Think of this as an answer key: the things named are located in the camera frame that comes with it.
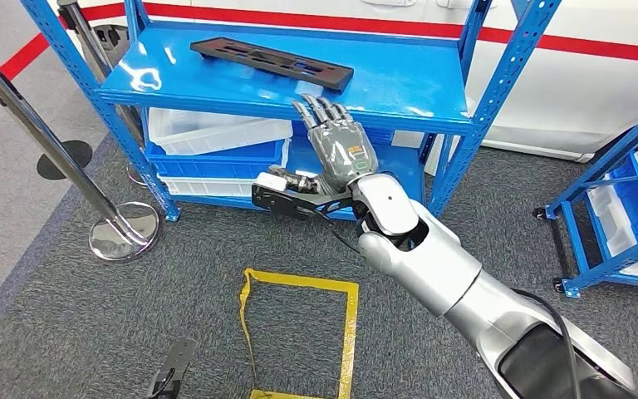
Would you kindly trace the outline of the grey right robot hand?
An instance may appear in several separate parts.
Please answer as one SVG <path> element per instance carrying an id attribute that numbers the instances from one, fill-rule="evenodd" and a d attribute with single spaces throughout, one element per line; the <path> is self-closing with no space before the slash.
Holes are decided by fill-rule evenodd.
<path id="1" fill-rule="evenodd" d="M 307 128 L 322 172 L 307 177 L 271 165 L 268 172 L 283 178 L 288 189 L 311 195 L 339 194 L 352 181 L 378 170 L 377 155 L 363 126 L 342 104 L 303 94 L 300 101 L 292 101 L 292 107 Z"/>

